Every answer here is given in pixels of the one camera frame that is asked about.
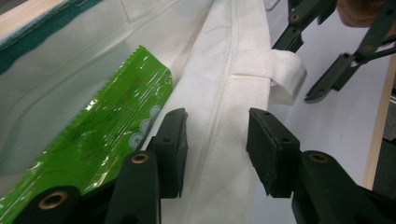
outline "black clamp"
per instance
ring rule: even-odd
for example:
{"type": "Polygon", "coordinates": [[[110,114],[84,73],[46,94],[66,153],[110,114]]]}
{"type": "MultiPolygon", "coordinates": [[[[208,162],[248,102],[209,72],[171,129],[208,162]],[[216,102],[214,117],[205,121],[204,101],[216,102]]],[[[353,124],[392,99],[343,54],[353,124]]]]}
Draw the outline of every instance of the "black clamp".
{"type": "Polygon", "coordinates": [[[84,195],[71,186],[48,189],[14,223],[161,223],[161,199],[183,189],[186,118],[184,108],[169,112],[148,149],[125,158],[116,180],[84,195]]]}
{"type": "Polygon", "coordinates": [[[331,89],[340,91],[363,64],[396,52],[391,47],[377,52],[381,46],[396,41],[396,35],[387,37],[396,22],[396,2],[388,0],[379,11],[371,28],[352,55],[341,54],[325,74],[315,83],[306,95],[307,103],[316,103],[324,99],[331,89]]]}
{"type": "Polygon", "coordinates": [[[396,202],[356,185],[328,154],[300,151],[272,114],[249,111],[247,152],[267,194],[290,198],[299,224],[396,223],[396,202]]]}
{"type": "Polygon", "coordinates": [[[289,0],[289,24],[273,49],[296,52],[304,43],[302,31],[318,18],[322,24],[335,11],[336,0],[289,0]]]}

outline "brass insert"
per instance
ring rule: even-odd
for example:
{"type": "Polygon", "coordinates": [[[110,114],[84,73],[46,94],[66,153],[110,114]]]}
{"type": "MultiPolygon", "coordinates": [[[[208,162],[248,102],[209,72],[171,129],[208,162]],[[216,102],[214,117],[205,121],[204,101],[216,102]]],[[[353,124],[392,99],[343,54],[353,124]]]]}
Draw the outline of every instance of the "brass insert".
{"type": "Polygon", "coordinates": [[[139,153],[132,157],[132,162],[135,164],[140,164],[140,163],[143,163],[148,160],[149,160],[149,155],[144,154],[144,153],[139,153]]]}
{"type": "Polygon", "coordinates": [[[291,20],[292,21],[297,21],[298,19],[300,19],[300,15],[299,14],[295,13],[295,14],[291,15],[291,20]]]}
{"type": "Polygon", "coordinates": [[[61,205],[62,203],[64,203],[67,200],[67,197],[68,197],[68,193],[66,191],[63,190],[55,191],[50,195],[47,195],[47,197],[45,197],[44,199],[42,199],[38,204],[38,207],[43,210],[49,210],[55,208],[61,205]]]}
{"type": "Polygon", "coordinates": [[[311,159],[311,161],[320,162],[320,163],[329,162],[329,159],[327,158],[327,156],[325,156],[324,154],[321,154],[321,153],[311,153],[309,155],[309,159],[311,159]]]}

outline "metal bolt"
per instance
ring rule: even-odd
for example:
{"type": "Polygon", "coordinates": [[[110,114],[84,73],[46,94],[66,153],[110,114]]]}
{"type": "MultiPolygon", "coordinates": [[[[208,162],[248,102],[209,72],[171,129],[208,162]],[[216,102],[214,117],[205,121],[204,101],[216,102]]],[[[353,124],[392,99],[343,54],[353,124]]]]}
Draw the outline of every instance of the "metal bolt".
{"type": "Polygon", "coordinates": [[[140,164],[140,163],[143,163],[148,160],[149,160],[149,155],[144,154],[144,153],[139,153],[132,157],[132,162],[135,164],[140,164]]]}
{"type": "Polygon", "coordinates": [[[327,158],[327,156],[325,156],[324,154],[320,154],[320,153],[310,154],[309,159],[311,159],[311,161],[320,162],[320,163],[329,162],[329,159],[327,158]]]}

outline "white cloth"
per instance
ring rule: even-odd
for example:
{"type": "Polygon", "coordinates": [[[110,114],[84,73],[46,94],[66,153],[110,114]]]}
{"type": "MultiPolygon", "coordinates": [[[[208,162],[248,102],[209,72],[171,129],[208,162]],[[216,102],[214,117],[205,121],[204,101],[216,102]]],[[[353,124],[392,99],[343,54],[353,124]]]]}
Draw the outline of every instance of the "white cloth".
{"type": "Polygon", "coordinates": [[[271,80],[284,102],[292,102],[304,80],[302,61],[271,50],[261,0],[136,3],[104,0],[0,76],[0,94],[7,96],[0,110],[0,176],[28,168],[117,62],[142,45],[171,68],[175,83],[183,70],[150,135],[168,111],[189,113],[184,191],[180,199],[163,200],[163,223],[247,223],[257,182],[245,149],[248,110],[267,107],[271,80]],[[82,39],[69,36],[87,27],[82,39]]]}
{"type": "Polygon", "coordinates": [[[271,50],[260,0],[217,0],[192,48],[183,76],[160,113],[189,113],[185,187],[163,200],[163,223],[247,223],[257,175],[246,153],[248,110],[265,109],[270,78],[295,93],[302,61],[271,50]]]}

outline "wooden edge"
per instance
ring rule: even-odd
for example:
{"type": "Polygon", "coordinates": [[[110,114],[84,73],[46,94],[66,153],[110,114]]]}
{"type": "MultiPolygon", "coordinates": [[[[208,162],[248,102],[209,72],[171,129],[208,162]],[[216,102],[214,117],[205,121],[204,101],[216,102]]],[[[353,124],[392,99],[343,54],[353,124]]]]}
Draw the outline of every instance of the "wooden edge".
{"type": "Polygon", "coordinates": [[[389,109],[389,99],[391,96],[393,81],[396,73],[396,54],[390,57],[387,76],[385,78],[381,99],[376,114],[372,143],[364,170],[362,186],[367,189],[373,189],[376,166],[378,164],[379,151],[381,149],[382,137],[384,135],[385,122],[389,109]]]}
{"type": "Polygon", "coordinates": [[[0,40],[58,6],[63,0],[29,0],[0,15],[0,40]]]}

